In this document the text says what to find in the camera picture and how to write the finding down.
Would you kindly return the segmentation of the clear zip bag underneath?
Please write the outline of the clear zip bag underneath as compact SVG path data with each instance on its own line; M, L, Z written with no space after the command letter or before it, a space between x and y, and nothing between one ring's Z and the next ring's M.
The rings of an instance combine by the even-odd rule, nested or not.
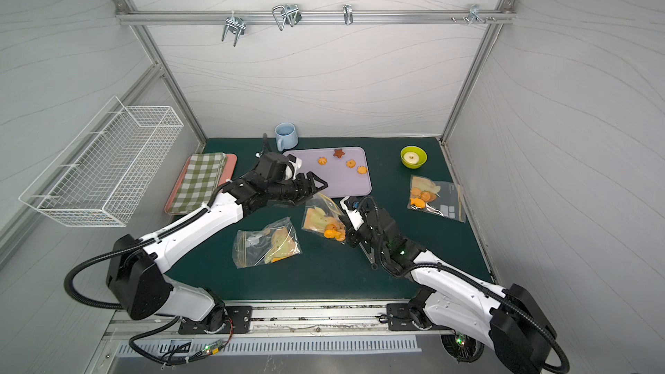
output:
M341 214L332 199L317 193L306 201L301 228L327 240L345 243L346 225L342 223Z

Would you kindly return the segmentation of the lavender plastic tray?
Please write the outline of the lavender plastic tray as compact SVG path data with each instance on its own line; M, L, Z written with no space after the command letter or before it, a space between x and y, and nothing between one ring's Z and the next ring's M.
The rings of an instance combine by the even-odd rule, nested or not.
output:
M334 157L334 150L342 149L345 156L341 159ZM302 160L301 172L314 172L328 183L323 193L330 198L363 197L372 192L372 182L369 173L365 150L359 146L333 147L291 150L284 153L285 156L293 154ZM318 159L327 158L327 164L318 164ZM355 160L356 166L348 168L346 162ZM367 174L358 174L357 169L365 166Z

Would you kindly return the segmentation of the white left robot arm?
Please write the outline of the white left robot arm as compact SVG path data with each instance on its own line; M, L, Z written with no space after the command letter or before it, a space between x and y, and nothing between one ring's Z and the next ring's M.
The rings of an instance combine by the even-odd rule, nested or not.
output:
M302 204L328 187L323 178L302 171L301 166L301 159L274 152L264 142L253 168L218 185L209 201L192 213L138 239L125 235L112 251L72 268L63 282L65 292L85 306L124 310L132 320L173 316L198 323L206 332L220 331L229 318L223 300L166 274L192 249L254 212L272 204ZM74 286L79 273L104 261L109 263L106 284L114 303L88 298Z

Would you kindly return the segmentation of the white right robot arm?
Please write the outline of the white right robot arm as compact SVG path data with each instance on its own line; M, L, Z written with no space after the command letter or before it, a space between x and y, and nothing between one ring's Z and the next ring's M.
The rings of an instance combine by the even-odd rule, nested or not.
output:
M370 253L391 277L419 286L408 307L415 328L447 327L492 350L512 373L568 373L571 363L557 332L528 290L484 282L402 234L371 196L339 203L346 240Z

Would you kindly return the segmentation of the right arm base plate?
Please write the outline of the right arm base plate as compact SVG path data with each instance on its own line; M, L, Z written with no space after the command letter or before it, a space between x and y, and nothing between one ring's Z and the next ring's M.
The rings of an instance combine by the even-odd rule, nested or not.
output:
M433 327L424 310L407 303L389 303L379 322L393 332L429 331Z

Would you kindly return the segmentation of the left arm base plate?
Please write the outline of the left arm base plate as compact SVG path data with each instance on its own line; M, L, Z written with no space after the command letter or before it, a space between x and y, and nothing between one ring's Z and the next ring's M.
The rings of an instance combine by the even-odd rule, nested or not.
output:
M201 321L184 319L178 328L180 335L217 335L249 332L253 308L251 306L216 306Z

